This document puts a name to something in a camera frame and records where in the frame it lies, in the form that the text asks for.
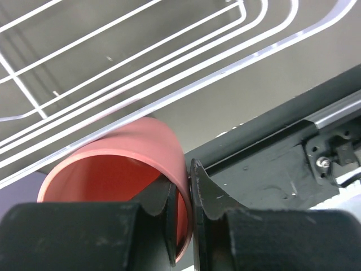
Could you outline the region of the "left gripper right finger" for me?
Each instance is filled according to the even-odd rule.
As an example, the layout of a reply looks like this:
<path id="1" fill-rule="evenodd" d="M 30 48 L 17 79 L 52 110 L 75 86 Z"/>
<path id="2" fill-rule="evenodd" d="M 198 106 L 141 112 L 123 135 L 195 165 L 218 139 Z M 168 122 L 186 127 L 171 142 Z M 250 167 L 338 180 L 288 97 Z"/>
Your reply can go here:
<path id="1" fill-rule="evenodd" d="M 360 222 L 346 211 L 249 209 L 190 165 L 196 270 L 359 270 Z"/>

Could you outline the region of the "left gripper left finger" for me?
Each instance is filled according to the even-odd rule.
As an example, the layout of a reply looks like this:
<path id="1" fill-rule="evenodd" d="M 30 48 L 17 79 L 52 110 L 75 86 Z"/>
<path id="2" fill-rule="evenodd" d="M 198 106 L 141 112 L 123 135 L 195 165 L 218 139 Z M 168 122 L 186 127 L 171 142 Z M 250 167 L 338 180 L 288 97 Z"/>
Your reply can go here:
<path id="1" fill-rule="evenodd" d="M 170 270 L 176 205 L 166 180 L 128 202 L 18 204 L 1 221 L 1 269 Z"/>

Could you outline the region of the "pink plastic cup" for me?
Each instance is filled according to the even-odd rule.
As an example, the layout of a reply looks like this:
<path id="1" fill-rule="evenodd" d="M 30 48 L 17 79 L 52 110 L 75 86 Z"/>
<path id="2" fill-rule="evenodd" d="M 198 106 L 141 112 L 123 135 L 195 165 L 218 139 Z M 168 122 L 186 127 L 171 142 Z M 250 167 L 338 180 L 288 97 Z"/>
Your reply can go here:
<path id="1" fill-rule="evenodd" d="M 174 132 L 158 119 L 140 118 L 79 148 L 46 176 L 37 201 L 128 201 L 161 175 L 178 192 L 179 261 L 192 235 L 186 160 Z"/>

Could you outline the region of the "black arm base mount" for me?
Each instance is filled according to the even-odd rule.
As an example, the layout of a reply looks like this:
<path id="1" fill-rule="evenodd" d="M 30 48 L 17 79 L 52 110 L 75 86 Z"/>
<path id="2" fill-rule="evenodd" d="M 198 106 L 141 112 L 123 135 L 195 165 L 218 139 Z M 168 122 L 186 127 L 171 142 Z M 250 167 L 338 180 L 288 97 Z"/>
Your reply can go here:
<path id="1" fill-rule="evenodd" d="M 360 177 L 360 66 L 188 152 L 235 200 L 307 209 Z"/>

